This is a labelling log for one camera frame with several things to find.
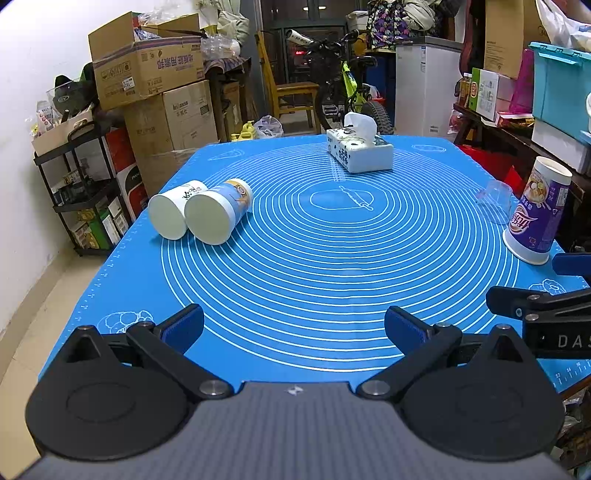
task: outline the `yellow toy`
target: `yellow toy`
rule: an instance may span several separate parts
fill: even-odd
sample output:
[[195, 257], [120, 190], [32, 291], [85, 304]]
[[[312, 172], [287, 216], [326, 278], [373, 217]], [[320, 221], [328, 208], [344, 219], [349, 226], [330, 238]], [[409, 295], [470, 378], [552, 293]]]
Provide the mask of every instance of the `yellow toy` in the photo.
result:
[[239, 134], [232, 134], [232, 141], [233, 142], [239, 142], [242, 140], [254, 140], [255, 139], [255, 127], [253, 125], [254, 121], [250, 120], [248, 122], [246, 122], [243, 126], [242, 126], [242, 132], [240, 132]]

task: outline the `bicycle tire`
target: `bicycle tire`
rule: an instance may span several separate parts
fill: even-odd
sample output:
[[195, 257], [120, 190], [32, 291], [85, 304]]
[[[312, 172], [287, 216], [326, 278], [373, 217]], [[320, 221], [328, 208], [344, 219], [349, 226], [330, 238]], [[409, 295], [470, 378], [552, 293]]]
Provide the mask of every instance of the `bicycle tire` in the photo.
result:
[[361, 106], [361, 113], [375, 120], [380, 135], [394, 135], [392, 123], [386, 109], [378, 102], [370, 100]]

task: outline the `bicycle seat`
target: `bicycle seat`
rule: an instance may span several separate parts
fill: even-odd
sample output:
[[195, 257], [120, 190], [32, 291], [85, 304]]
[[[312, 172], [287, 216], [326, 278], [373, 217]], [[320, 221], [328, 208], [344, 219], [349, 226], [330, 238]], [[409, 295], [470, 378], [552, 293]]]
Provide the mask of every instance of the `bicycle seat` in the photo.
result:
[[378, 65], [378, 59], [376, 59], [376, 57], [371, 57], [369, 55], [357, 57], [349, 62], [349, 67], [351, 67], [352, 69], [355, 69], [357, 67], [369, 68], [369, 67], [375, 67], [377, 65]]

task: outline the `paper label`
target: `paper label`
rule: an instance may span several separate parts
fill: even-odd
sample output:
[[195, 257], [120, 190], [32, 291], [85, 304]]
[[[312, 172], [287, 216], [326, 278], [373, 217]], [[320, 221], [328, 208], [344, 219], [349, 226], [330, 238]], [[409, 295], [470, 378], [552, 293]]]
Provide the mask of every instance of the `paper label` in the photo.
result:
[[534, 167], [509, 222], [511, 235], [534, 252], [549, 251], [568, 192], [568, 187], [545, 178]]
[[121, 82], [123, 84], [123, 90], [129, 90], [130, 88], [135, 87], [135, 82], [133, 77], [126, 78]]
[[252, 199], [246, 189], [237, 181], [228, 180], [212, 189], [211, 192], [218, 192], [220, 195], [228, 199], [234, 214], [236, 216], [236, 223], [238, 224], [242, 215], [251, 207]]

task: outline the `white wall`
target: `white wall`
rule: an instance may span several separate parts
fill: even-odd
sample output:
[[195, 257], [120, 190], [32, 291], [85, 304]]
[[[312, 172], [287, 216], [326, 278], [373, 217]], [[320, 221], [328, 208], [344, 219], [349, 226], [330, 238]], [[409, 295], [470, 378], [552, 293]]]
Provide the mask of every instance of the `white wall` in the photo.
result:
[[24, 119], [57, 75], [80, 76], [91, 31], [156, 1], [13, 0], [0, 12], [0, 332], [69, 242], [33, 164]]

